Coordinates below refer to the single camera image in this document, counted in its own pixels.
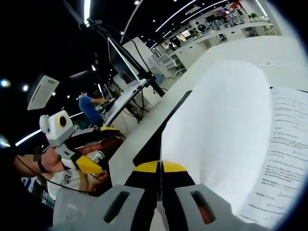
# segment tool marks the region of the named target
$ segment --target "white cabinet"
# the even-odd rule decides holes
[[[227,37],[228,41],[243,39],[247,37],[244,31],[238,29],[230,32],[224,32],[224,35]]]
[[[207,51],[207,47],[204,43],[187,44],[176,50],[174,53],[178,56],[181,63],[184,65],[186,70],[192,66],[197,59]]]

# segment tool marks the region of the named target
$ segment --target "white paper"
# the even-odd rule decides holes
[[[212,66],[169,120],[162,159],[184,166],[238,211],[266,157],[271,94],[260,68],[228,61]]]
[[[271,144],[256,185],[239,213],[272,228],[295,203],[308,167],[308,93],[272,89]]]

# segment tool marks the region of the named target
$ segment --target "cable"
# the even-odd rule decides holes
[[[124,117],[122,116],[122,114],[120,113],[121,118],[123,119],[125,126],[126,126],[126,132],[128,132],[128,125],[126,123],[126,120],[124,119]]]
[[[131,115],[131,114],[127,113],[126,111],[124,111],[124,110],[123,110],[123,112],[124,112],[125,114],[129,115],[130,117],[135,118],[133,115]]]
[[[137,104],[137,102],[135,101],[135,100],[132,100],[141,110],[144,110],[144,111],[146,111],[146,112],[149,112],[148,110],[146,110],[146,109],[144,109],[144,107],[142,108],[142,107],[140,107],[138,104]]]
[[[120,33],[120,31],[119,31],[116,27],[114,27],[114,26],[112,26],[112,25],[107,25],[107,24],[105,24],[105,26],[112,27],[112,28],[113,28],[113,29],[115,29],[118,33]],[[140,58],[142,59],[142,61],[143,61],[144,65],[146,66],[146,68],[148,69],[148,71],[150,71],[149,66],[146,64],[145,60],[143,59],[142,55],[140,54],[140,52],[139,52],[139,50],[138,50],[138,47],[137,47],[137,45],[136,45],[135,41],[134,41],[134,40],[132,40],[130,37],[128,37],[128,36],[127,36],[127,35],[125,35],[125,34],[124,34],[124,35],[122,35],[122,36],[124,36],[125,38],[127,38],[129,41],[132,41],[132,42],[133,42],[133,44],[134,44],[134,46],[135,46],[135,48],[136,48],[136,50],[137,50],[138,55],[139,55],[139,56],[140,56]]]
[[[36,171],[34,171],[32,168],[30,168],[28,165],[26,165],[18,156],[16,156],[16,157],[17,157],[17,159],[18,159],[24,166],[26,166],[30,171],[32,171],[32,172],[35,173],[36,175],[38,174]],[[65,188],[65,189],[69,189],[69,190],[72,190],[72,191],[75,191],[75,192],[79,192],[79,193],[86,193],[86,194],[89,194],[88,191],[81,191],[81,190],[77,190],[77,189],[72,189],[72,188],[66,187],[66,186],[64,186],[64,185],[58,184],[58,183],[56,183],[56,182],[53,182],[53,181],[51,181],[51,180],[49,180],[49,179],[47,179],[47,178],[45,178],[45,180],[46,180],[47,182],[49,182],[49,183],[55,184],[55,185],[57,185],[57,186],[59,186],[59,187]]]
[[[141,88],[141,97],[142,97],[142,108],[144,108],[143,89],[142,88]]]
[[[95,179],[99,180],[100,182],[104,183],[104,181],[101,181],[99,178],[93,176]]]

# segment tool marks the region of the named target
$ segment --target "desk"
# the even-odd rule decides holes
[[[202,73],[213,63],[223,60],[245,60],[258,65],[272,87],[285,86],[308,91],[308,59],[304,50],[297,40],[283,36],[245,38],[210,48],[171,87],[110,159],[113,185],[126,182],[135,168],[133,158],[183,95],[194,88]]]
[[[273,26],[267,22],[253,22],[240,24],[233,27],[224,28],[222,30],[212,30],[204,35],[190,40],[187,44],[183,45],[172,54],[176,54],[186,69],[190,68],[193,63],[204,54],[209,48],[216,46],[220,43],[220,34],[224,34],[228,42],[243,39],[247,37],[244,31],[249,27],[256,27],[256,31],[260,33],[261,30],[257,29],[260,26]]]
[[[140,80],[139,84],[128,86],[122,95],[115,101],[115,104],[110,108],[106,114],[103,127],[108,127],[112,124],[115,118],[121,113],[126,105],[144,88],[147,80]]]

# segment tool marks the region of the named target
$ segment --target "black strap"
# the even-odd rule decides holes
[[[43,167],[41,158],[38,160],[38,167],[42,173],[49,173],[49,171],[47,171],[46,168]]]

